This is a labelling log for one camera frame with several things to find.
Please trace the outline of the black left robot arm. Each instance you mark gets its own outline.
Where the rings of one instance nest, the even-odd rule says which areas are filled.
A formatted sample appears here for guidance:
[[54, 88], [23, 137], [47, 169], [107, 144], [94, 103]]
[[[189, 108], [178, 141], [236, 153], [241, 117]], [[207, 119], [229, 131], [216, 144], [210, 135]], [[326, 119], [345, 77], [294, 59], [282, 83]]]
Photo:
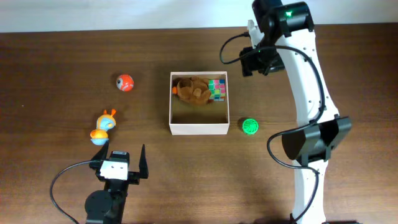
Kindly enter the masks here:
[[87, 197], [87, 223], [121, 223], [129, 186], [138, 185], [140, 180], [149, 177], [145, 146], [141, 149], [137, 172], [129, 170], [128, 152], [112, 151], [108, 156], [108, 147], [109, 142], [106, 141], [89, 163], [98, 180], [104, 182], [104, 189], [94, 191]]

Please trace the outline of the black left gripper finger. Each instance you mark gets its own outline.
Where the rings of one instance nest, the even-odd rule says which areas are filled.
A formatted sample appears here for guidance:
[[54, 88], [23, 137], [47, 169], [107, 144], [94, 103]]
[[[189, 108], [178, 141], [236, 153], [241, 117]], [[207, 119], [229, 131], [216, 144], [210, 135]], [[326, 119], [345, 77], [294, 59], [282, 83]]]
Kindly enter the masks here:
[[92, 161], [102, 161], [106, 159], [108, 153], [109, 141], [107, 140], [102, 148], [92, 157]]
[[148, 179], [149, 178], [149, 168], [146, 160], [146, 146], [143, 144], [139, 159], [139, 178]]

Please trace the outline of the brown plush toy animal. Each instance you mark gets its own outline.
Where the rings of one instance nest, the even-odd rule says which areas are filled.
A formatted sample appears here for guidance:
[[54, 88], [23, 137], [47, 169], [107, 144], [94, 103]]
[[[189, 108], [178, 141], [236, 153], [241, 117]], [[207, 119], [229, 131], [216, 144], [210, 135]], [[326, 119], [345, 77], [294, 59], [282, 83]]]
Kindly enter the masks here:
[[200, 77], [176, 78], [172, 82], [172, 93], [191, 105], [205, 105], [210, 101], [209, 79]]

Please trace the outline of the colourful puzzle cube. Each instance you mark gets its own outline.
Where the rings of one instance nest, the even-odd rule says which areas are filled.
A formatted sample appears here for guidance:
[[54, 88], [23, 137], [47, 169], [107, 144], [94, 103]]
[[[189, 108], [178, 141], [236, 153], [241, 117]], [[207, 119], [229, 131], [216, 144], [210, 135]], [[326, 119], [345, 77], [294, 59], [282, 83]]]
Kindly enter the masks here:
[[209, 80], [208, 88], [211, 91], [210, 101], [224, 101], [226, 99], [225, 79]]

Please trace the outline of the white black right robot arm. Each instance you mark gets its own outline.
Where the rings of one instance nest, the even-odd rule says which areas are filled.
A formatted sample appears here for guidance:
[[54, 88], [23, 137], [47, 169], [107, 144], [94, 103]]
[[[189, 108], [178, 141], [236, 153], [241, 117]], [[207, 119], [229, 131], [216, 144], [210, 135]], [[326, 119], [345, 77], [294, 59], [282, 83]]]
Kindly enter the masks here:
[[280, 137], [294, 170], [295, 200], [291, 223], [326, 223], [323, 189], [332, 151], [351, 130], [326, 87], [317, 55], [315, 25], [305, 2], [254, 1], [249, 21], [251, 47], [239, 54], [243, 75], [285, 70], [295, 101], [297, 127]]

